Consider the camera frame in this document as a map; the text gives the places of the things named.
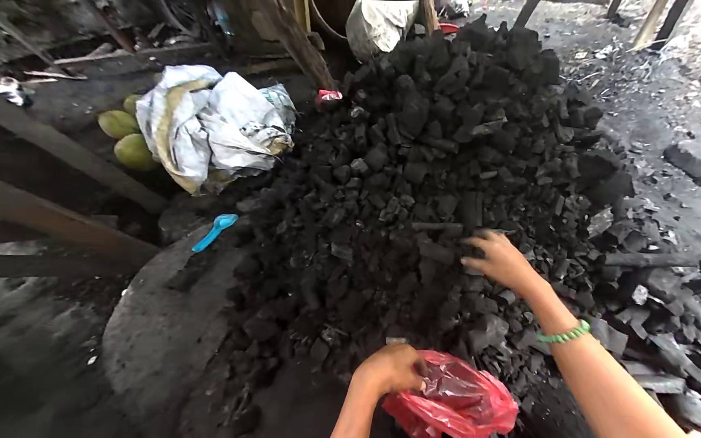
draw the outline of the green bracelet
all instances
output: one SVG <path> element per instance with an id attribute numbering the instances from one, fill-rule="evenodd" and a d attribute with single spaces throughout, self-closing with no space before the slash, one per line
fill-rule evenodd
<path id="1" fill-rule="evenodd" d="M 538 341 L 547 344 L 563 344 L 570 339 L 575 339 L 576 337 L 582 336 L 586 333 L 591 332 L 591 325 L 584 320 L 580 320 L 578 327 L 568 331 L 567 333 L 561 334 L 551 334 L 550 336 L 545 336 L 542 332 L 538 332 Z"/>

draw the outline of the plastic sheet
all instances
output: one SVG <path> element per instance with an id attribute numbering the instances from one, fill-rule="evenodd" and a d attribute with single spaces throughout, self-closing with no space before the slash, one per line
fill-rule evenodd
<path id="1" fill-rule="evenodd" d="M 509 433 L 516 423 L 518 404 L 505 385 L 485 371 L 450 354 L 421 350 L 428 376 L 423 394 L 392 393 L 383 409 L 411 438 L 484 438 Z"/>

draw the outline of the white plastic sack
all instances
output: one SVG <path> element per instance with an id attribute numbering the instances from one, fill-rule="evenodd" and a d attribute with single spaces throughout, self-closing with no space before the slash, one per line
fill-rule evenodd
<path id="1" fill-rule="evenodd" d="M 267 100 L 272 95 L 277 105 Z M 275 155 L 293 146 L 295 115 L 281 84 L 260 91 L 207 65 L 166 67 L 136 105 L 148 148 L 191 194 L 272 168 Z"/>
<path id="2" fill-rule="evenodd" d="M 391 52 L 413 25 L 418 0 L 356 0 L 345 23 L 353 54 L 366 62 L 380 52 Z"/>

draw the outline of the charcoal pile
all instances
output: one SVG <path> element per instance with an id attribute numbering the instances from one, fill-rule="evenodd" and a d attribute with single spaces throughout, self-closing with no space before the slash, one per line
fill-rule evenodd
<path id="1" fill-rule="evenodd" d="M 521 299 L 459 263 L 477 228 L 508 234 L 618 358 L 667 352 L 677 370 L 640 378 L 652 391 L 701 381 L 681 345 L 701 337 L 701 304 L 667 267 L 696 262 L 633 198 L 602 111 L 562 83 L 536 32 L 483 16 L 453 40 L 412 37 L 348 73 L 343 93 L 236 205 L 227 237 L 250 255 L 219 348 L 235 433 L 256 427 L 249 393 L 284 361 L 349 378 L 387 337 L 460 356 L 530 408 L 548 349 Z"/>

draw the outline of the forearm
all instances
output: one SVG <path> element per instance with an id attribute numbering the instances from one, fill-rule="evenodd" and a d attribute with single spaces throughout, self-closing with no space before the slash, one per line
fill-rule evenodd
<path id="1" fill-rule="evenodd" d="M 361 379 L 350 380 L 345 403 L 334 426 L 331 438 L 368 438 L 372 414 L 379 395 Z"/>
<path id="2" fill-rule="evenodd" d="M 533 281 L 521 291 L 537 315 L 545 334 L 565 333 L 578 320 L 545 280 Z M 642 387 L 591 335 L 550 351 L 581 411 L 599 438 L 652 438 L 686 436 Z"/>

